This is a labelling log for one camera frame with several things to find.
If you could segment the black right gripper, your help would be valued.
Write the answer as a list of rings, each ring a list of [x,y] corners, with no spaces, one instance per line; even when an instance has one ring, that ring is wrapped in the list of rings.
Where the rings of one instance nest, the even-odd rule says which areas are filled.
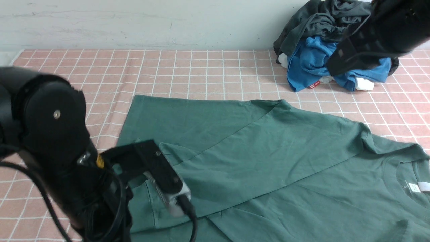
[[[399,38],[412,51],[429,40],[428,0],[373,0],[370,16],[351,35]]]

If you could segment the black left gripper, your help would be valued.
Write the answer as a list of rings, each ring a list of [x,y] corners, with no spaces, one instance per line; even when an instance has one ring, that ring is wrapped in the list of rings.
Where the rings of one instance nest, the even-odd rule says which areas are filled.
[[[127,189],[103,158],[50,174],[50,192],[84,242],[129,242]]]

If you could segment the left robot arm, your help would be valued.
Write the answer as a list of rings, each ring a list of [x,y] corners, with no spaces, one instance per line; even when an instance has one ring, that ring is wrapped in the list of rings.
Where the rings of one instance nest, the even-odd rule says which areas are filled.
[[[90,138],[86,101],[63,77],[1,67],[1,158],[18,154],[67,242],[50,198],[84,242],[129,242],[125,185]]]

